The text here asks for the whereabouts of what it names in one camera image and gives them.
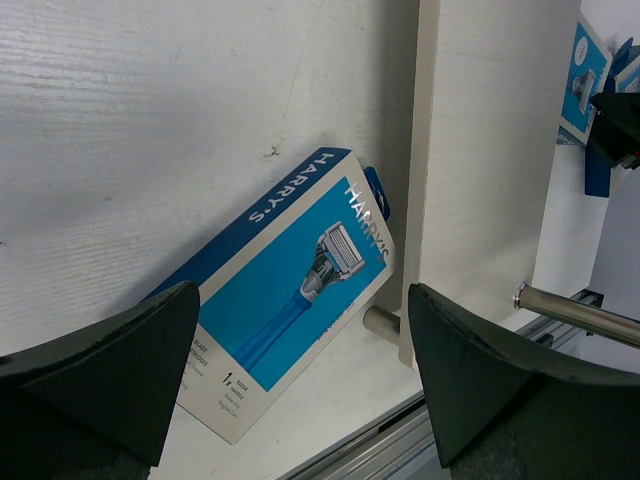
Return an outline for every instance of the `razor image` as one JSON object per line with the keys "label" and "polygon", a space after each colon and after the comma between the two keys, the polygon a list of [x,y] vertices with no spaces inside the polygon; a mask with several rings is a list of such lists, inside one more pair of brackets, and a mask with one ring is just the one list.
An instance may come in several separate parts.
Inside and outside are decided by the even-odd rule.
{"label": "razor image", "polygon": [[342,222],[329,227],[316,243],[311,268],[291,299],[258,333],[232,356],[247,372],[269,351],[276,341],[329,285],[344,282],[365,266],[365,261],[349,237]]}
{"label": "razor image", "polygon": [[584,75],[570,75],[567,81],[567,91],[578,99],[578,106],[582,114],[587,111],[589,96],[595,80],[596,74],[593,70],[589,70]]}

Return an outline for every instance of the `stain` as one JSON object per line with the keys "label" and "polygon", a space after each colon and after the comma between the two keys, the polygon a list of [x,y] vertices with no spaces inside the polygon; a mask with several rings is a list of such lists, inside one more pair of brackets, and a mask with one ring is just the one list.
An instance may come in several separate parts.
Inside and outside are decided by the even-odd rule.
{"label": "stain", "polygon": [[270,153],[263,155],[264,158],[279,157],[279,156],[280,156],[280,150],[278,150],[278,147],[274,145],[271,145]]}

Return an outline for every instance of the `razor handle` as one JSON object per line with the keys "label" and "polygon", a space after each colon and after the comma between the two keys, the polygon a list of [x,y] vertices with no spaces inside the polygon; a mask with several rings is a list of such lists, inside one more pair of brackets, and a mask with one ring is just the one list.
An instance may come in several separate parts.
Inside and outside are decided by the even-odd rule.
{"label": "razor handle", "polygon": [[278,339],[294,324],[294,322],[311,307],[311,302],[304,298],[299,290],[282,309],[233,354],[233,358],[251,373],[251,369],[278,341]]}

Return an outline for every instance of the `cylindrical metal handle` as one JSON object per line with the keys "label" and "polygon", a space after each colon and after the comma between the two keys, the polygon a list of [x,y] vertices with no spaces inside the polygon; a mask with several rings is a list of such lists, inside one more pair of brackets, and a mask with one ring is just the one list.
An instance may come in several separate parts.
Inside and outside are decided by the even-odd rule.
{"label": "cylindrical metal handle", "polygon": [[603,337],[640,348],[640,323],[523,283],[514,297],[516,308],[560,320]]}

